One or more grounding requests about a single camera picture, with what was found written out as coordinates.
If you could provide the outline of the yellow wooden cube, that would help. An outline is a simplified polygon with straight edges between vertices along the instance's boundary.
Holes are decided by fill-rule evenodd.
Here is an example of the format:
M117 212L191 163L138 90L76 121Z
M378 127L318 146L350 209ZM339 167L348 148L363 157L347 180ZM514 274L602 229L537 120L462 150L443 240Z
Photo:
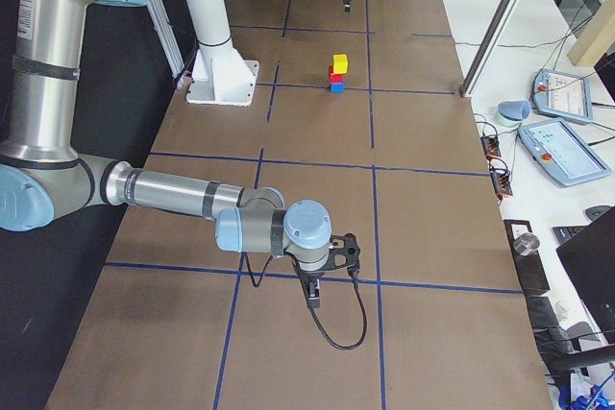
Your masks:
M346 54L334 54L332 56L332 73L345 75L348 73L349 60Z

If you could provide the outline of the red wooden cube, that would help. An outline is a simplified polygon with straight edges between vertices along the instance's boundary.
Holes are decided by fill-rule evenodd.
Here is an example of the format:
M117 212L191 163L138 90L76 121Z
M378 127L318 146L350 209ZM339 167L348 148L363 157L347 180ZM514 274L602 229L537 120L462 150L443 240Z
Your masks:
M343 84L344 83L344 75L335 73L333 65L329 66L329 85L335 84Z

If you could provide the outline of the blue wooden cube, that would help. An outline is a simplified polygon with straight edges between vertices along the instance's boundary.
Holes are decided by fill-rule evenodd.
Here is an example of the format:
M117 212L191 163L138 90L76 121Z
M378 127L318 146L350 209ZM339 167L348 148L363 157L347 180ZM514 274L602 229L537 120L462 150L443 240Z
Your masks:
M330 92L331 93L343 93L345 90L344 83L333 83L330 84Z

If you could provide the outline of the orange black connector strip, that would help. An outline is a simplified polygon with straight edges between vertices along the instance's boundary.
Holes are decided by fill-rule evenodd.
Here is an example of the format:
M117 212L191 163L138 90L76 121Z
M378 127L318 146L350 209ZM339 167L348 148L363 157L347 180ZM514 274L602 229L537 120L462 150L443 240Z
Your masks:
M493 135L483 135L480 138L480 143L487 159L495 159L501 157L499 137Z

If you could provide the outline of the far teach pendant tablet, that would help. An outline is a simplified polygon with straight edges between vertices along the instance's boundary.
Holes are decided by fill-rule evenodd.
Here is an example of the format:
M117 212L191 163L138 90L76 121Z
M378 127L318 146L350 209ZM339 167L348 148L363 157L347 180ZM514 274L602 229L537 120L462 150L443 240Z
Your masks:
M587 124L594 121L590 86L585 77L541 69L534 77L531 101L542 115Z

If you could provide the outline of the teach pendant tablet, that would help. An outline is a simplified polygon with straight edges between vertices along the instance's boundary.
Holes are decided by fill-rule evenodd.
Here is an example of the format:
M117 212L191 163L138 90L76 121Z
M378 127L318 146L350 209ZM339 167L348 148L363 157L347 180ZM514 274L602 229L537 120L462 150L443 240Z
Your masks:
M587 124L594 121L590 86L585 77L541 69L534 77L531 101L542 115Z
M598 180L612 172L561 118L521 126L518 134L533 159L561 186Z

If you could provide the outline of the near teach pendant tablet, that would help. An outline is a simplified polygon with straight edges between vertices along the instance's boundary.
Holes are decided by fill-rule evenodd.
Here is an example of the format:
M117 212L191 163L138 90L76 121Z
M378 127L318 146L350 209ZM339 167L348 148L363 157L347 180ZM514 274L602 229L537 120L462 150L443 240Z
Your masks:
M518 134L533 159L561 186L598 180L612 172L561 118L521 126Z

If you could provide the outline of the black laptop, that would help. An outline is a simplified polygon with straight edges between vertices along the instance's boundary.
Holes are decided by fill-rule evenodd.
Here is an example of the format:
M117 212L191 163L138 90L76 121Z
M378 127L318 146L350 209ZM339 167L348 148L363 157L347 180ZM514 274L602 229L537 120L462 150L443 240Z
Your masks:
M614 208L557 248L559 260L607 342L614 343Z

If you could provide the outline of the black computer mouse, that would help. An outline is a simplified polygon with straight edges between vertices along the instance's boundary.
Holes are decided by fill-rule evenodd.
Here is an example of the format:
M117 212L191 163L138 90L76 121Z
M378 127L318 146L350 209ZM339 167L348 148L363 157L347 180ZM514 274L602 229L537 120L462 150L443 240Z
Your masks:
M603 216L607 211L612 208L611 205L594 205L584 210L584 215L588 220L594 222Z

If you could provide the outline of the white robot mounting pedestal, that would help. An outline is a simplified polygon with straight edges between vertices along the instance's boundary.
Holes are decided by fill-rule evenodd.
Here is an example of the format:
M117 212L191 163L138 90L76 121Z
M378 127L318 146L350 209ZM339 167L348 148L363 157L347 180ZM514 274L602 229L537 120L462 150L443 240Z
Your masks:
M186 94L191 104L247 107L252 103L259 63L234 48L224 0L186 0L198 52Z

